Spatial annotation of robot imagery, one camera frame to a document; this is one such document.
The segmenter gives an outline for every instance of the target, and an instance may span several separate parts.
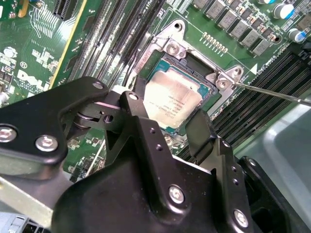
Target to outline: black metal arm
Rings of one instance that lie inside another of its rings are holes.
[[[53,233],[266,232],[258,214],[253,220],[264,205],[253,207],[259,199],[250,203],[253,193],[244,182],[254,171],[244,175],[206,113],[198,111],[186,131],[191,155],[211,173],[172,157],[141,96],[109,92],[84,77],[0,109],[6,129],[0,132],[0,200],[52,224]],[[61,178],[66,140],[90,128],[106,130],[108,166],[72,185]],[[291,232],[299,224],[308,232],[294,210],[277,201],[280,193],[273,194],[265,193],[277,220],[267,225]]]

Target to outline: capacitor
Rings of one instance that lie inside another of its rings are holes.
[[[294,6],[280,3],[273,10],[274,18],[289,19],[294,14]]]
[[[3,104],[6,103],[8,100],[9,100],[8,94],[6,94],[5,92],[1,92],[1,93],[0,93],[0,105],[3,105]]]
[[[258,0],[259,4],[272,4],[274,3],[276,0]]]
[[[307,34],[297,28],[290,29],[288,32],[288,38],[296,43],[301,43],[307,38]]]

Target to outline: white label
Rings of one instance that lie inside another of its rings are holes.
[[[0,6],[0,18],[2,17],[3,6]]]
[[[15,87],[12,86],[12,85],[10,85],[8,92],[9,92],[10,94],[14,94],[14,91],[15,91]]]

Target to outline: bolt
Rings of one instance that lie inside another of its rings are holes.
[[[103,89],[103,85],[101,85],[100,83],[93,83],[93,86],[97,89]]]
[[[137,95],[135,95],[135,94],[133,94],[133,93],[130,93],[128,96],[129,96],[132,100],[138,100]]]
[[[14,129],[7,126],[0,126],[0,142],[11,142],[17,136]]]
[[[175,44],[175,43],[170,43],[168,46],[167,46],[167,53],[169,55],[177,55],[179,52],[179,45]]]
[[[250,163],[251,165],[256,166],[256,163],[255,163],[255,161],[254,161],[254,160],[249,159],[248,161],[249,161],[249,163]]]
[[[57,149],[58,142],[55,137],[50,135],[44,135],[39,137],[35,141],[35,146],[40,150],[44,152],[51,152]]]
[[[171,186],[169,189],[170,198],[177,204],[181,204],[185,200],[185,196],[180,188]]]
[[[226,84],[225,82],[221,82],[221,83],[219,84],[219,86],[220,86],[220,88],[225,88],[225,87],[227,86],[227,84]]]
[[[240,210],[235,210],[234,211],[234,217],[237,220],[237,222],[239,223],[239,225],[241,227],[248,227],[248,221],[246,216],[242,213],[242,211]]]

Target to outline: yellow edge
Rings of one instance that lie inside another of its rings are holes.
[[[56,69],[56,71],[55,71],[55,73],[54,73],[54,76],[53,76],[53,78],[52,78],[52,80],[51,80],[49,89],[51,89],[51,88],[53,87],[53,85],[54,85],[56,76],[57,76],[57,74],[58,74],[58,72],[59,72],[60,67],[62,66],[63,60],[64,60],[65,55],[66,55],[67,50],[68,50],[68,47],[69,47],[69,45],[70,45],[70,43],[71,43],[72,37],[73,37],[73,35],[74,35],[74,32],[76,31],[76,28],[77,28],[78,23],[79,23],[79,21],[80,21],[81,15],[82,15],[82,13],[83,13],[83,11],[84,11],[84,8],[85,8],[85,6],[86,6],[86,2],[87,2],[87,0],[83,0],[83,2],[82,2],[82,6],[81,6],[81,8],[80,8],[80,11],[79,11],[78,16],[77,16],[77,18],[76,18],[76,21],[75,21],[74,26],[73,26],[73,28],[72,28],[72,31],[71,31],[69,40],[68,40],[67,43],[66,43],[64,52],[63,52],[61,58],[59,59],[59,64],[58,64],[57,69]]]

